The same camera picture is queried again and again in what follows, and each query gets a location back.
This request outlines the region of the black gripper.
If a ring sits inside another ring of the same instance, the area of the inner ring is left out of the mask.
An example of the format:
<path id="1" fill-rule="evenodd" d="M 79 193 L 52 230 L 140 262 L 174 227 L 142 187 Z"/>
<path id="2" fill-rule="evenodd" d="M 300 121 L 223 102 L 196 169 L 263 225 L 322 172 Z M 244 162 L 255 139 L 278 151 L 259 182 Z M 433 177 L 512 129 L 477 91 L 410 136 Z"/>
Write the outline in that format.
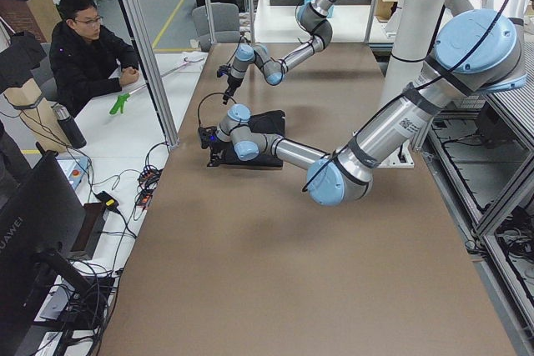
<path id="1" fill-rule="evenodd" d="M 218 167 L 228 163 L 226 154 L 229 149 L 229 143 L 212 142 L 209 143 L 209 162 L 208 167 Z"/>
<path id="2" fill-rule="evenodd" d="M 232 75 L 229 75 L 227 78 L 227 84 L 228 87 L 224 92 L 223 95 L 223 104 L 226 105 L 230 98 L 232 98 L 236 92 L 236 90 L 241 86 L 242 84 L 242 78 L 236 78 Z"/>

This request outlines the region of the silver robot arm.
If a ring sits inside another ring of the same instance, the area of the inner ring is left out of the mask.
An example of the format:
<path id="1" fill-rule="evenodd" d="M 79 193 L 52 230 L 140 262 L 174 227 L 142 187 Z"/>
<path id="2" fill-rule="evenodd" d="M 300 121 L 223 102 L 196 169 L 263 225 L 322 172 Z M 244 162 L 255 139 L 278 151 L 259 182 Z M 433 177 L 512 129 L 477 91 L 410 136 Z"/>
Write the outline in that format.
<path id="1" fill-rule="evenodd" d="M 404 0 L 395 36 L 388 83 L 402 91 L 382 106 L 342 148 L 332 153 L 275 133 L 256 133 L 250 110 L 234 101 L 250 66 L 275 86 L 332 39 L 327 15 L 337 0 L 312 0 L 297 20 L 307 42 L 279 60 L 260 44 L 240 44 L 231 64 L 219 68 L 228 87 L 228 111 L 214 128 L 199 130 L 203 148 L 233 150 L 241 163 L 269 155 L 306 171 L 304 191 L 317 203 L 334 206 L 363 198 L 372 173 L 420 133 L 450 102 L 476 93 L 499 93 L 526 84 L 523 16 L 528 0 Z"/>
<path id="2" fill-rule="evenodd" d="M 267 47 L 261 44 L 241 43 L 236 48 L 232 63 L 223 65 L 218 70 L 220 77 L 227 77 L 228 87 L 223 94 L 223 103 L 227 103 L 234 96 L 250 65 L 254 64 L 263 73 L 269 85 L 276 86 L 283 81 L 289 70 L 325 50 L 333 35 L 327 17 L 336 1 L 311 0 L 300 6 L 296 13 L 296 22 L 310 35 L 310 39 L 281 59 L 273 59 Z"/>

